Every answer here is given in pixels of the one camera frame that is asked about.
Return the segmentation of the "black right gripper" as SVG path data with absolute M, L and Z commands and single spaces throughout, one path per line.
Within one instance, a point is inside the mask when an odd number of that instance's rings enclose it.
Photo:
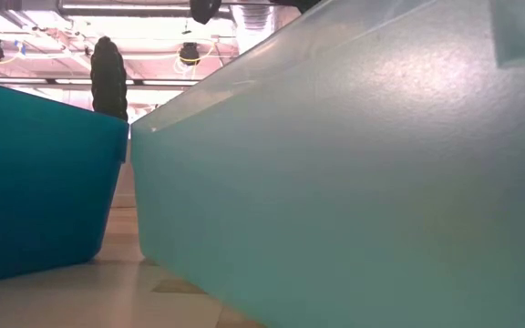
M 191 17 L 200 24 L 207 24 L 219 11 L 221 0 L 190 0 Z

